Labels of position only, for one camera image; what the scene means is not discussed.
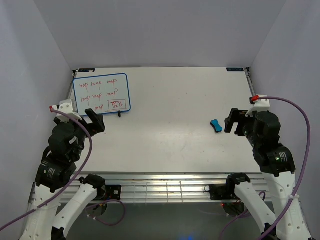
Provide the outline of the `blue foam whiteboard eraser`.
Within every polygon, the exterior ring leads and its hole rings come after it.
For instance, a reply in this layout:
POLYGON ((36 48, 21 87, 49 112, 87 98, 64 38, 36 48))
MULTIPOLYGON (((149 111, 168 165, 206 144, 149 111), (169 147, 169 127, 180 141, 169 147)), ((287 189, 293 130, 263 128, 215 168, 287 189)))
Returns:
POLYGON ((223 131, 223 128, 221 127, 217 119, 211 120, 210 125, 214 129, 215 133, 221 133, 223 131))

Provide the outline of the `blue-framed small whiteboard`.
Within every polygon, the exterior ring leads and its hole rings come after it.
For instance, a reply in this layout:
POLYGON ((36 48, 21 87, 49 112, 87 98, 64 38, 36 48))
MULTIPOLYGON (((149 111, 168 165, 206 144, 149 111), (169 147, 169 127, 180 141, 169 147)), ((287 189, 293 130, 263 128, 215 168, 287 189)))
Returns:
POLYGON ((129 81, 125 73, 77 77, 72 84, 80 116, 86 116, 87 109, 104 115, 131 110, 129 81))

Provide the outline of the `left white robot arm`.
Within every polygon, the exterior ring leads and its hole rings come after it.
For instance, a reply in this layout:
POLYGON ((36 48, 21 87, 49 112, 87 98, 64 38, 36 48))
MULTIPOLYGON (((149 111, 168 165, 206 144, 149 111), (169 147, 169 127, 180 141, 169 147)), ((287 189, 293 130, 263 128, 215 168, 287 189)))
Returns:
POLYGON ((92 200, 100 200, 106 195, 105 179, 89 174, 79 179, 78 191, 61 212, 57 212, 62 194, 76 178, 75 163, 85 148, 85 140, 91 141, 94 135, 103 133, 106 127, 103 116, 90 108, 85 110, 90 123, 73 113, 67 113, 60 105, 50 109, 58 117, 66 119, 54 119, 56 126, 36 174, 32 213, 27 217, 22 240, 66 239, 85 207, 92 200))

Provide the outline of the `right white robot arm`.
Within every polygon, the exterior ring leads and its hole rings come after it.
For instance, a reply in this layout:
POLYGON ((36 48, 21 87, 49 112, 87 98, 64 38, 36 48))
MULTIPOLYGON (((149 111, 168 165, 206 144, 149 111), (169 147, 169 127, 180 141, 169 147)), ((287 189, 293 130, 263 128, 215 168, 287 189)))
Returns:
POLYGON ((273 210, 254 190, 244 173, 233 173, 226 181, 226 194, 242 200, 261 232, 262 240, 310 240, 299 198, 294 193, 296 167, 290 150, 280 140, 281 124, 269 111, 254 112, 233 108, 225 119, 226 133, 237 123, 235 134, 246 137, 252 146, 254 160, 267 183, 273 210))

